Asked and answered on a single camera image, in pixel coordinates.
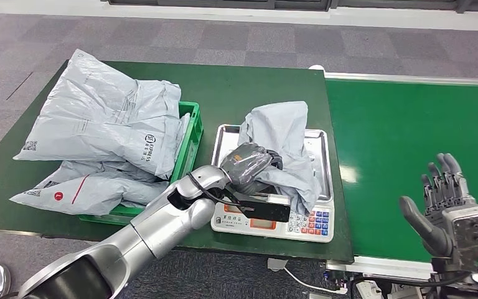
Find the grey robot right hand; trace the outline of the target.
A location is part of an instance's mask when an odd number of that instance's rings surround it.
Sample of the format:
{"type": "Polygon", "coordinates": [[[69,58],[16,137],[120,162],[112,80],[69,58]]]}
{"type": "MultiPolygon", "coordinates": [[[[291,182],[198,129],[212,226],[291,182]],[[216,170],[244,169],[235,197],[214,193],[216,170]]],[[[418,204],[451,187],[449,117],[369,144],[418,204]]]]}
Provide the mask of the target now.
{"type": "Polygon", "coordinates": [[[428,164],[430,175],[422,174],[424,212],[420,213],[414,200],[408,196],[399,198],[400,210],[405,220],[421,237],[423,246],[434,257],[450,257],[454,241],[451,221],[445,212],[475,204],[462,169],[450,153],[436,155],[438,165],[428,164]]]}

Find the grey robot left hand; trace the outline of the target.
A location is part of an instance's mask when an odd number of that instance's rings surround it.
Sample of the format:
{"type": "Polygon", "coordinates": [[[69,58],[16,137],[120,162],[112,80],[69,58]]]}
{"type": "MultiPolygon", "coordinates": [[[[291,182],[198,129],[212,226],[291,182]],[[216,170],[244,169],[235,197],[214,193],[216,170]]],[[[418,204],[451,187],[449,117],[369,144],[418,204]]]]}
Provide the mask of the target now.
{"type": "Polygon", "coordinates": [[[219,168],[228,174],[232,189],[246,195],[269,188],[269,184],[256,179],[268,166],[282,170],[282,157],[277,152],[253,142],[242,143],[219,164],[219,168]]]}

